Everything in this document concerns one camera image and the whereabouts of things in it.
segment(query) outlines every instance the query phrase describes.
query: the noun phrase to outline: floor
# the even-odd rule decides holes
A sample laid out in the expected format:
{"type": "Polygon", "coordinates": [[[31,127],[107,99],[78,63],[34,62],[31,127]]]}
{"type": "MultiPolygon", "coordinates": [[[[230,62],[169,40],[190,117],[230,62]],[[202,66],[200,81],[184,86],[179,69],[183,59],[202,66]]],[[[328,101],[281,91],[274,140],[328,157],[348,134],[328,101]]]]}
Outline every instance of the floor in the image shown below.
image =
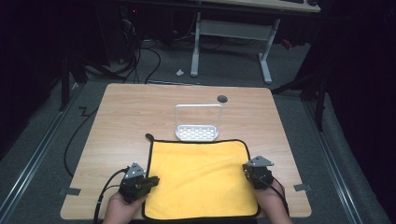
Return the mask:
{"type": "MultiPolygon", "coordinates": [[[[309,50],[308,45],[293,49],[273,45],[268,64],[274,82],[266,85],[256,55],[262,43],[233,44],[237,41],[240,40],[232,39],[227,44],[204,42],[199,76],[190,77],[190,41],[177,42],[169,47],[148,40],[143,43],[139,64],[126,83],[144,83],[149,77],[148,83],[152,84],[241,86],[272,90],[294,79],[309,50]],[[184,75],[178,76],[179,70],[184,75]]],[[[114,63],[110,69],[117,70],[120,66],[114,63]]],[[[90,220],[63,220],[60,217],[64,201],[60,190],[67,188],[71,181],[65,164],[73,173],[94,121],[92,112],[99,106],[106,85],[111,82],[120,81],[89,75],[86,85],[74,85],[72,103],[63,112],[59,111],[61,85],[58,83],[55,86],[51,97],[33,114],[19,140],[0,162],[0,201],[3,202],[0,223],[91,223],[90,220]]],[[[294,218],[293,221],[388,223],[350,154],[330,99],[326,99],[324,132],[321,133],[313,123],[312,105],[315,101],[302,102],[298,94],[298,91],[285,91],[274,95],[301,178],[310,187],[306,194],[312,215],[294,218]],[[373,209],[378,214],[372,216],[367,212],[373,209]]],[[[258,222],[267,223],[268,220],[260,219],[258,222]]]]}

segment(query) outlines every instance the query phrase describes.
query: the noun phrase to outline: wooden table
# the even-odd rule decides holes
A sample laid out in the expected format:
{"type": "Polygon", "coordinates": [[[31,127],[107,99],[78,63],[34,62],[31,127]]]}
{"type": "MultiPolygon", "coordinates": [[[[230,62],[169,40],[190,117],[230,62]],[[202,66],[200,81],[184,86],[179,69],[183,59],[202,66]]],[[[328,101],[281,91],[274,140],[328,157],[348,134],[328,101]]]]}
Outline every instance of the wooden table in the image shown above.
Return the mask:
{"type": "MultiPolygon", "coordinates": [[[[290,151],[271,92],[264,88],[205,87],[110,84],[107,86],[70,188],[81,189],[78,196],[67,195],[61,216],[64,219],[92,219],[98,196],[107,180],[119,169],[136,161],[147,169],[150,142],[177,140],[175,105],[219,104],[225,95],[217,140],[244,141],[250,157],[273,161],[274,176],[285,186],[291,217],[308,217],[311,208],[290,151]]],[[[119,184],[122,175],[112,184],[119,184]]],[[[107,199],[118,188],[109,189],[99,217],[104,217],[107,199]]],[[[142,218],[138,212],[135,218],[142,218]]]]}

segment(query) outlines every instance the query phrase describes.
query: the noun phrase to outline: wire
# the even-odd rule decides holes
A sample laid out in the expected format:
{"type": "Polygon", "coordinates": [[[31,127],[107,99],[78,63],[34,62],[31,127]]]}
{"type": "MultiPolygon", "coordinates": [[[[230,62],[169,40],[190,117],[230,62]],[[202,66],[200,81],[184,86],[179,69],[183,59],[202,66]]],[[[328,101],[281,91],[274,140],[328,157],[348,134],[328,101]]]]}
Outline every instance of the wire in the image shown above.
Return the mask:
{"type": "Polygon", "coordinates": [[[139,83],[140,81],[139,81],[139,76],[137,75],[137,65],[139,64],[139,62],[140,62],[140,55],[141,55],[141,53],[140,53],[140,47],[138,48],[139,49],[139,56],[138,56],[138,58],[137,58],[137,60],[136,60],[136,64],[135,64],[135,66],[131,69],[131,71],[128,73],[128,75],[125,77],[125,79],[122,81],[122,83],[125,83],[126,81],[127,81],[127,79],[128,79],[128,77],[132,74],[132,72],[134,71],[134,81],[135,81],[135,78],[137,77],[137,83],[139,83]]]}
{"type": "Polygon", "coordinates": [[[153,46],[150,46],[148,48],[141,48],[141,49],[154,49],[155,47],[157,47],[158,41],[156,39],[150,39],[150,40],[143,40],[141,41],[140,47],[142,46],[143,42],[154,42],[153,46]]]}
{"type": "Polygon", "coordinates": [[[93,215],[93,224],[98,223],[100,205],[102,204],[102,200],[103,200],[103,198],[104,198],[104,195],[105,195],[106,190],[108,190],[108,189],[110,189],[110,188],[113,188],[113,187],[116,187],[116,185],[113,185],[113,186],[108,187],[108,184],[111,182],[111,180],[112,180],[116,175],[118,175],[118,174],[120,174],[120,173],[127,173],[128,170],[129,170],[129,167],[127,167],[127,168],[125,168],[125,169],[118,170],[116,173],[114,173],[114,175],[112,175],[112,176],[107,180],[105,186],[104,186],[103,189],[102,189],[102,192],[101,192],[100,195],[99,195],[98,201],[97,201],[97,203],[96,203],[95,213],[94,213],[94,215],[93,215]]]}
{"type": "Polygon", "coordinates": [[[94,76],[118,77],[119,74],[122,74],[122,73],[128,71],[129,69],[131,69],[132,67],[134,67],[134,64],[135,64],[135,57],[134,57],[134,55],[132,55],[132,56],[131,56],[131,59],[129,60],[128,64],[127,64],[125,67],[121,68],[120,70],[114,71],[114,72],[112,72],[112,71],[110,71],[110,70],[104,68],[102,65],[99,65],[99,64],[96,65],[96,67],[97,67],[98,69],[102,70],[102,71],[99,71],[99,72],[92,71],[92,70],[91,70],[90,68],[88,68],[87,66],[84,66],[84,68],[85,68],[85,71],[86,71],[87,73],[92,74],[92,75],[94,75],[94,76]]]}
{"type": "Polygon", "coordinates": [[[131,27],[133,27],[134,25],[130,22],[130,21],[128,21],[128,20],[125,20],[125,19],[123,19],[122,21],[125,21],[129,26],[128,26],[128,31],[129,31],[129,29],[131,29],[131,27]]]}
{"type": "Polygon", "coordinates": [[[77,129],[74,131],[72,137],[69,139],[69,142],[67,143],[67,146],[66,146],[66,148],[65,148],[65,150],[64,150],[64,168],[66,169],[66,172],[67,172],[72,178],[73,178],[74,175],[72,174],[72,172],[70,171],[69,167],[67,166],[67,161],[66,161],[66,158],[67,158],[67,151],[69,150],[69,147],[70,147],[70,145],[71,145],[73,139],[76,137],[76,135],[77,135],[78,131],[81,129],[82,125],[84,125],[84,123],[87,122],[87,120],[88,120],[90,117],[92,117],[92,115],[94,115],[94,114],[98,111],[98,109],[99,109],[99,107],[96,108],[95,110],[93,110],[92,113],[91,113],[89,116],[87,116],[87,117],[84,119],[84,121],[81,122],[81,124],[79,124],[79,126],[77,127],[77,129]]]}
{"type": "Polygon", "coordinates": [[[184,36],[182,36],[181,38],[175,39],[174,41],[178,41],[178,40],[182,40],[182,39],[190,38],[191,36],[194,36],[194,35],[190,35],[190,33],[191,33],[191,30],[192,30],[192,27],[195,24],[196,16],[197,16],[197,13],[195,12],[194,15],[192,16],[192,22],[191,22],[191,26],[190,26],[189,31],[184,36]]]}
{"type": "Polygon", "coordinates": [[[194,40],[190,39],[192,37],[194,37],[194,35],[188,36],[188,37],[186,37],[184,39],[179,39],[178,41],[175,41],[174,43],[179,45],[179,46],[183,46],[183,47],[191,46],[191,45],[194,45],[194,40]]]}
{"type": "Polygon", "coordinates": [[[224,39],[223,41],[225,43],[227,43],[227,44],[233,44],[233,45],[237,45],[237,46],[252,45],[252,44],[255,44],[255,43],[259,42],[258,40],[254,40],[254,39],[249,39],[248,41],[246,41],[244,43],[238,43],[238,42],[230,41],[230,40],[227,40],[227,39],[224,39]]]}
{"type": "MultiPolygon", "coordinates": [[[[207,36],[206,37],[206,39],[215,39],[216,40],[216,38],[214,37],[214,36],[212,36],[212,38],[210,38],[209,36],[207,36]]],[[[222,37],[219,37],[219,43],[218,43],[218,45],[217,46],[215,46],[214,48],[206,48],[206,47],[204,47],[203,45],[201,45],[200,44],[200,47],[202,48],[202,49],[211,49],[211,50],[214,50],[214,49],[218,49],[219,47],[221,47],[221,45],[223,44],[223,38],[222,37]]]]}
{"type": "Polygon", "coordinates": [[[282,185],[280,184],[280,182],[274,177],[274,180],[276,180],[276,182],[280,185],[280,188],[282,189],[283,192],[283,196],[282,194],[279,193],[279,191],[277,191],[277,189],[275,189],[274,187],[272,187],[271,185],[265,183],[265,181],[262,181],[258,176],[252,174],[254,177],[256,177],[256,179],[258,179],[260,182],[262,182],[264,185],[266,185],[268,188],[272,189],[280,198],[280,200],[283,203],[283,206],[285,207],[286,213],[288,214],[288,216],[290,216],[289,214],[289,206],[288,206],[288,202],[286,202],[286,194],[285,194],[285,190],[283,189],[282,185]]]}
{"type": "Polygon", "coordinates": [[[157,69],[160,67],[160,64],[161,64],[161,56],[160,56],[159,53],[157,53],[157,52],[154,51],[153,49],[145,49],[145,50],[149,50],[149,51],[155,53],[155,54],[158,56],[158,64],[157,64],[157,66],[156,66],[156,67],[154,68],[154,70],[153,70],[150,74],[148,74],[148,76],[146,77],[145,84],[148,84],[149,78],[151,77],[151,75],[152,75],[155,71],[157,71],[157,69]]]}

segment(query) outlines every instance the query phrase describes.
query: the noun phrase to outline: dark background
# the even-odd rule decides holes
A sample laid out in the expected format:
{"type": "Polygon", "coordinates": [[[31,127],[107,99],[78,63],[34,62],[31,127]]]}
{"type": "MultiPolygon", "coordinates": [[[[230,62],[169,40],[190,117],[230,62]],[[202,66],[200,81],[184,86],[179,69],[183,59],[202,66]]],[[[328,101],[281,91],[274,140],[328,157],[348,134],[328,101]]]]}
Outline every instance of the dark background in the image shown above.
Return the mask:
{"type": "MultiPolygon", "coordinates": [[[[389,218],[396,221],[391,212],[396,189],[395,2],[336,0],[319,5],[323,16],[349,16],[351,20],[322,25],[285,20],[276,42],[287,39],[294,46],[312,44],[296,79],[327,74],[327,92],[346,140],[389,218]]],[[[2,1],[0,8],[3,158],[32,113],[50,96],[66,53],[79,53],[108,64],[123,59],[126,48],[116,18],[119,9],[114,4],[93,7],[77,2],[20,0],[2,1]]],[[[190,28],[192,12],[146,7],[138,12],[136,17],[141,20],[136,27],[168,44],[176,37],[174,29],[184,34],[190,28]]]]}

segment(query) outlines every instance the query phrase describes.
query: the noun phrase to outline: black cable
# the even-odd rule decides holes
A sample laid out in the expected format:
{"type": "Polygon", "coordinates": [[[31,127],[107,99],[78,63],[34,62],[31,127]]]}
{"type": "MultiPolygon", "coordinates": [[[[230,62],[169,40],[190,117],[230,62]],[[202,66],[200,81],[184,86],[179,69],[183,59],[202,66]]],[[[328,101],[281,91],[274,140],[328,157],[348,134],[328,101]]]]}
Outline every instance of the black cable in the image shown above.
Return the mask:
{"type": "Polygon", "coordinates": [[[202,49],[211,49],[211,50],[214,50],[214,49],[218,49],[219,47],[221,47],[222,46],[222,44],[223,44],[223,38],[222,37],[219,37],[219,43],[218,43],[218,45],[217,46],[215,46],[214,48],[207,48],[207,47],[204,47],[203,45],[199,45],[200,46],[200,48],[202,48],[202,49]]]}
{"type": "Polygon", "coordinates": [[[94,68],[95,70],[101,72],[103,75],[106,75],[108,77],[114,78],[114,79],[123,79],[123,77],[120,77],[118,74],[113,73],[112,71],[108,70],[107,68],[103,67],[101,64],[91,62],[88,59],[84,58],[81,55],[75,54],[74,57],[83,65],[88,65],[94,68]]]}
{"type": "Polygon", "coordinates": [[[127,168],[125,168],[125,169],[118,170],[116,173],[114,173],[114,175],[112,175],[112,176],[107,180],[105,186],[104,186],[103,189],[102,189],[102,192],[101,192],[100,195],[99,195],[98,201],[97,201],[97,203],[96,203],[95,213],[94,213],[94,215],[93,215],[93,224],[98,223],[100,205],[102,204],[102,200],[103,200],[103,198],[104,198],[104,196],[105,196],[106,190],[108,190],[108,189],[110,189],[110,188],[113,188],[113,187],[116,187],[115,185],[114,185],[114,186],[107,187],[108,184],[111,182],[111,180],[112,180],[116,175],[118,175],[118,174],[120,174],[120,173],[127,173],[128,170],[129,170],[129,167],[127,167],[127,168]]]}
{"type": "Polygon", "coordinates": [[[192,22],[191,22],[191,26],[190,26],[189,31],[185,35],[183,35],[182,37],[174,39],[174,43],[177,44],[177,41],[179,41],[179,40],[184,40],[184,39],[190,38],[192,36],[195,36],[195,35],[191,34],[191,31],[192,31],[192,28],[194,27],[194,24],[196,23],[195,22],[196,17],[197,17],[197,13],[195,12],[194,15],[192,16],[192,22]]]}
{"type": "Polygon", "coordinates": [[[128,77],[132,74],[132,72],[134,71],[134,73],[135,73],[135,76],[137,75],[137,73],[136,73],[136,67],[137,67],[137,65],[139,64],[139,61],[140,61],[140,47],[139,47],[139,56],[138,56],[138,58],[137,58],[137,60],[136,60],[136,64],[134,65],[134,67],[131,69],[131,71],[128,73],[128,75],[126,75],[126,77],[125,77],[125,79],[122,81],[122,83],[125,83],[127,80],[128,80],[128,77]]]}
{"type": "Polygon", "coordinates": [[[95,110],[93,110],[92,113],[91,113],[89,116],[87,116],[87,118],[85,118],[84,121],[82,121],[82,123],[77,127],[77,129],[74,131],[72,137],[69,139],[69,142],[67,143],[67,146],[66,146],[66,148],[65,148],[65,150],[64,150],[64,168],[66,169],[66,172],[67,172],[72,178],[73,178],[74,175],[72,174],[72,172],[70,171],[69,167],[67,166],[67,161],[66,161],[66,158],[67,158],[67,151],[69,150],[69,147],[70,147],[70,145],[71,145],[73,139],[76,137],[76,135],[77,135],[78,131],[81,129],[82,125],[84,125],[84,123],[87,122],[87,120],[88,120],[90,117],[92,117],[92,115],[95,114],[95,113],[98,111],[98,109],[99,109],[99,107],[96,108],[95,110]]]}
{"type": "Polygon", "coordinates": [[[254,40],[254,39],[249,39],[248,41],[246,41],[244,43],[238,43],[238,42],[230,41],[227,39],[224,39],[223,41],[227,44],[233,44],[233,45],[237,45],[237,46],[246,46],[246,45],[251,45],[251,44],[259,42],[258,40],[254,40]]]}
{"type": "Polygon", "coordinates": [[[140,56],[141,56],[141,55],[142,55],[141,49],[139,48],[139,57],[137,58],[137,64],[136,64],[136,66],[134,67],[134,83],[135,83],[135,80],[137,79],[137,84],[140,84],[139,75],[137,74],[137,65],[138,65],[139,62],[140,62],[140,56]]]}
{"type": "Polygon", "coordinates": [[[191,39],[192,37],[194,37],[194,35],[186,37],[184,39],[179,39],[179,40],[175,40],[173,43],[185,47],[185,46],[191,46],[194,45],[194,39],[191,39]]]}
{"type": "Polygon", "coordinates": [[[96,64],[96,63],[90,62],[90,61],[82,58],[81,60],[86,65],[91,66],[92,68],[94,68],[99,73],[93,72],[92,70],[88,69],[85,66],[86,72],[88,72],[88,73],[90,73],[92,75],[96,75],[96,76],[105,75],[105,76],[112,77],[112,78],[115,78],[115,79],[124,79],[124,77],[120,77],[119,74],[122,74],[122,73],[128,71],[129,69],[133,68],[134,66],[136,66],[136,64],[135,64],[136,63],[136,59],[135,59],[135,56],[134,56],[134,49],[138,48],[140,46],[140,44],[141,44],[140,41],[138,41],[140,39],[140,36],[141,36],[141,32],[138,32],[137,34],[135,34],[134,39],[137,39],[137,41],[135,41],[135,42],[131,41],[131,43],[127,47],[128,48],[128,56],[127,57],[129,58],[129,63],[125,67],[121,68],[118,71],[112,72],[112,71],[109,71],[108,69],[104,68],[100,64],[96,64]]]}
{"type": "Polygon", "coordinates": [[[160,67],[160,64],[161,64],[161,56],[160,56],[160,54],[158,54],[158,53],[157,53],[156,51],[154,51],[153,49],[145,49],[145,50],[149,50],[149,51],[155,53],[155,54],[158,56],[158,64],[157,64],[157,66],[156,66],[156,67],[154,68],[154,70],[153,70],[150,74],[148,74],[148,76],[146,77],[145,84],[148,84],[148,81],[149,81],[149,78],[151,77],[151,75],[152,75],[155,71],[157,71],[158,67],[160,67]]]}
{"type": "Polygon", "coordinates": [[[145,48],[142,48],[142,49],[154,49],[155,47],[157,47],[158,41],[157,41],[156,39],[144,40],[144,41],[142,41],[142,43],[140,44],[140,47],[143,45],[143,42],[150,42],[150,41],[153,41],[153,42],[154,42],[154,45],[153,45],[153,46],[150,46],[150,47],[145,47],[145,48]]]}
{"type": "Polygon", "coordinates": [[[279,191],[277,191],[277,189],[275,189],[271,185],[265,183],[265,181],[262,181],[258,176],[256,176],[256,175],[253,175],[253,176],[256,177],[256,179],[258,179],[260,182],[262,182],[268,188],[272,189],[279,196],[280,200],[283,203],[283,206],[285,207],[286,213],[288,214],[288,216],[290,216],[288,202],[286,202],[285,190],[282,188],[282,185],[280,184],[280,182],[276,178],[274,178],[274,180],[276,180],[276,182],[280,185],[280,188],[282,189],[283,195],[285,195],[285,196],[283,196],[281,193],[279,193],[279,191]]]}

